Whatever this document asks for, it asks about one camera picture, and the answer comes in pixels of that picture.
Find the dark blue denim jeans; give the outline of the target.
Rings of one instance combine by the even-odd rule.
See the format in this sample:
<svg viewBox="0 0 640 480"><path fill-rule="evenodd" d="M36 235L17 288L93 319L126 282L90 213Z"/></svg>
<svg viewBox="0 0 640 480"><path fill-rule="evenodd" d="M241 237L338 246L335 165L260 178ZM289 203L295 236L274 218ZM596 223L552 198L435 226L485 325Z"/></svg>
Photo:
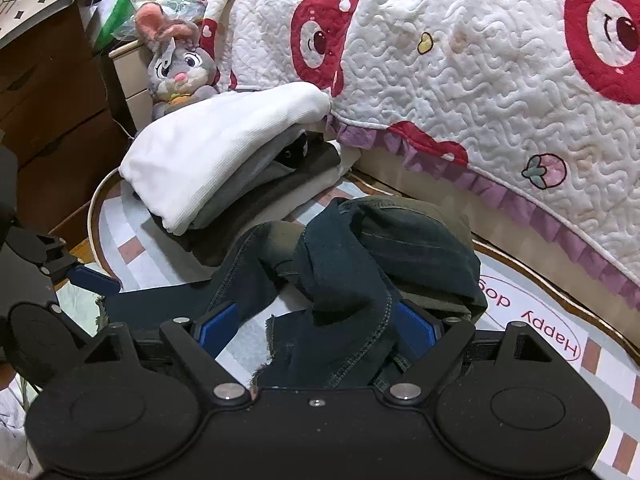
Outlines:
<svg viewBox="0 0 640 480"><path fill-rule="evenodd" d="M486 311L469 223L399 196L336 198L306 226L254 226L204 282L122 292L104 308L113 322L154 335L177 316L197 320L233 306L248 321L286 286L305 310L270 318L262 388L384 389L416 362L396 308L410 301L434 318L475 322Z"/></svg>

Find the white folded garment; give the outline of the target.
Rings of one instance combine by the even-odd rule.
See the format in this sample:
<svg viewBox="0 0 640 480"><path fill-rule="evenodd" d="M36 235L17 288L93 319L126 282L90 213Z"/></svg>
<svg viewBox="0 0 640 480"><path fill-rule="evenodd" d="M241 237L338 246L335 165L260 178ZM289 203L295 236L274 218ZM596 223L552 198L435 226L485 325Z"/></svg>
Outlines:
<svg viewBox="0 0 640 480"><path fill-rule="evenodd" d="M181 235L250 156L287 128L318 122L330 110L329 95L309 82L224 92L147 125L119 174L166 231Z"/></svg>

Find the brown wooden cabinet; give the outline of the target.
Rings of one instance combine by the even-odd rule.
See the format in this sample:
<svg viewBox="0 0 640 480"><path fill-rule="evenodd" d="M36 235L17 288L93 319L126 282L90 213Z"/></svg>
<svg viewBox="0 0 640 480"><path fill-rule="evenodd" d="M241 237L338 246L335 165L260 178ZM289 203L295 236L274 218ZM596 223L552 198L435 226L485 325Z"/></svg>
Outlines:
<svg viewBox="0 0 640 480"><path fill-rule="evenodd" d="M17 158L21 224L78 245L91 197L129 140L112 116L77 6L2 48L1 130Z"/></svg>

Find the grey folded garment stack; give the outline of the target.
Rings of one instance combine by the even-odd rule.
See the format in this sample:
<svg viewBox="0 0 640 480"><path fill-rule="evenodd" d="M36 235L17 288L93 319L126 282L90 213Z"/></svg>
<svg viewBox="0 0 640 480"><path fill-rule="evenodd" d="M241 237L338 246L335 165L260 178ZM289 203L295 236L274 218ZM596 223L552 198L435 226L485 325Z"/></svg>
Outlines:
<svg viewBox="0 0 640 480"><path fill-rule="evenodd" d="M148 214L137 234L161 269L195 281L202 266L219 266L235 240L256 224L282 220L341 180L358 148L292 127L279 134L224 182L181 235Z"/></svg>

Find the white bedside drawer unit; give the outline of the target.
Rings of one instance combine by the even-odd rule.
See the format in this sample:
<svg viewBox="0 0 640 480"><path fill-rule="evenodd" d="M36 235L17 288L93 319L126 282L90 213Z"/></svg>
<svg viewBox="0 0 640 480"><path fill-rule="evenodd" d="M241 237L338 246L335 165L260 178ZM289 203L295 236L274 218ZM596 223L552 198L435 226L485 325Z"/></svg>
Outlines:
<svg viewBox="0 0 640 480"><path fill-rule="evenodd" d="M140 40L134 40L111 50L108 57L122 87L129 114L137 131L151 122L153 100L148 84L151 51Z"/></svg>

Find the green white plastic bag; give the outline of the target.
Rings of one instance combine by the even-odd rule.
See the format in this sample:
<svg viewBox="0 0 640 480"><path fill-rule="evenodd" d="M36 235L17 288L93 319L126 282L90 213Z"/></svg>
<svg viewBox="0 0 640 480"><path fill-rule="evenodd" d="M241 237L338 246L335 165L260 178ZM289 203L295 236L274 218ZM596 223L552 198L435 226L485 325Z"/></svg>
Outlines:
<svg viewBox="0 0 640 480"><path fill-rule="evenodd" d="M101 0L96 7L94 50L103 50L115 38L114 32L134 13L136 0Z"/></svg>

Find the white quilted strawberry bedspread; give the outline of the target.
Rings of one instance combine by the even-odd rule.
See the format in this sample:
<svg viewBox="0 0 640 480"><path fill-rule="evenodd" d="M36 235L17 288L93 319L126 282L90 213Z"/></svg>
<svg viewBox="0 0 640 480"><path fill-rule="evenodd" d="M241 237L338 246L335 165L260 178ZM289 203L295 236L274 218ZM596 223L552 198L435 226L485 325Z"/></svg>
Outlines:
<svg viewBox="0 0 640 480"><path fill-rule="evenodd" d="M639 303L639 0L203 0L226 90L306 81Z"/></svg>

